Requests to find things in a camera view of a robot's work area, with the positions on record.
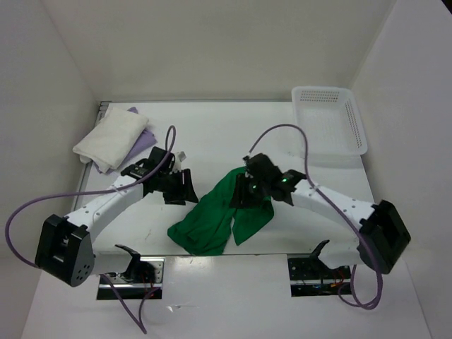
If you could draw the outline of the white t shirt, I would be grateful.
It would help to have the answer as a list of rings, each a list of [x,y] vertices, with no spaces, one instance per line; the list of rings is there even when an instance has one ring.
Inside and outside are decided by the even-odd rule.
[[[94,162],[101,173],[117,169],[138,137],[148,126],[148,118],[116,107],[108,108],[95,128],[73,147],[82,163]]]

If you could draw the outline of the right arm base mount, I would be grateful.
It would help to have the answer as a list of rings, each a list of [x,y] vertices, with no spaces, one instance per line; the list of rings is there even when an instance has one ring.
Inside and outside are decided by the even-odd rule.
[[[330,269],[309,255],[288,256],[292,297],[351,295],[349,266]]]

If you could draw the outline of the purple t shirt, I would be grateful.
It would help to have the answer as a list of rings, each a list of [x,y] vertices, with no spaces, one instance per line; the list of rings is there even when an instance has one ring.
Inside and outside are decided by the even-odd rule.
[[[134,143],[133,147],[130,149],[127,156],[123,159],[122,163],[118,168],[112,169],[109,168],[105,174],[109,174],[113,171],[119,170],[121,167],[123,167],[129,160],[137,156],[139,153],[143,152],[144,150],[154,146],[157,143],[157,140],[153,134],[153,132],[150,130],[150,125],[148,125],[140,134],[140,136],[137,138],[136,142]]]

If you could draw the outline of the green t shirt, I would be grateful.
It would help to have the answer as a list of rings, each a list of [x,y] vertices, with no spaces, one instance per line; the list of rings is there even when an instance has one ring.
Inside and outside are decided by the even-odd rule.
[[[231,236],[237,246],[254,236],[273,219],[274,209],[268,198],[257,208],[230,207],[236,177],[244,172],[244,167],[229,171],[167,236],[194,256],[219,256]]]

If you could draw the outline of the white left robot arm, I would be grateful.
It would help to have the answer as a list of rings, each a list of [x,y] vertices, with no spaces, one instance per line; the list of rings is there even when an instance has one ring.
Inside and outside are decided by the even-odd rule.
[[[170,205],[198,203],[191,171],[182,168],[185,158],[184,152],[154,147],[147,158],[124,168],[107,194],[64,217],[50,215],[42,226],[35,265],[71,287],[90,275],[116,273],[130,283],[150,272],[150,264],[137,251],[118,244],[117,251],[101,253],[93,243],[121,213],[148,194],[160,192]]]

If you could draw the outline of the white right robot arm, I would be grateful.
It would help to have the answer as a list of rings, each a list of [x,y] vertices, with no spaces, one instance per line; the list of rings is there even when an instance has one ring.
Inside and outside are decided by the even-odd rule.
[[[411,241],[405,223],[389,201],[360,201],[324,188],[308,178],[307,173],[289,169],[282,172],[263,153],[243,159],[244,173],[236,176],[230,206],[256,208],[265,200],[283,202],[300,210],[309,210],[349,229],[356,245],[320,242],[310,256],[310,270],[324,278],[340,266],[366,265],[388,275]]]

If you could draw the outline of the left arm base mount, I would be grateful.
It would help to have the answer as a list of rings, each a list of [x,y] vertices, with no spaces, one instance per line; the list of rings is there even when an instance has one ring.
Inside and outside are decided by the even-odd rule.
[[[164,257],[144,256],[133,278],[124,278],[119,273],[107,273],[106,276],[124,300],[140,300],[151,291],[148,299],[162,299],[164,268]]]

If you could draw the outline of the white plastic laundry basket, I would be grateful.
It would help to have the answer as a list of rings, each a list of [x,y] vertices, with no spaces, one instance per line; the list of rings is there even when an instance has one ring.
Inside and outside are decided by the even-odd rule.
[[[295,122],[308,140],[309,154],[361,156],[367,138],[352,91],[328,86],[297,86],[292,89]]]

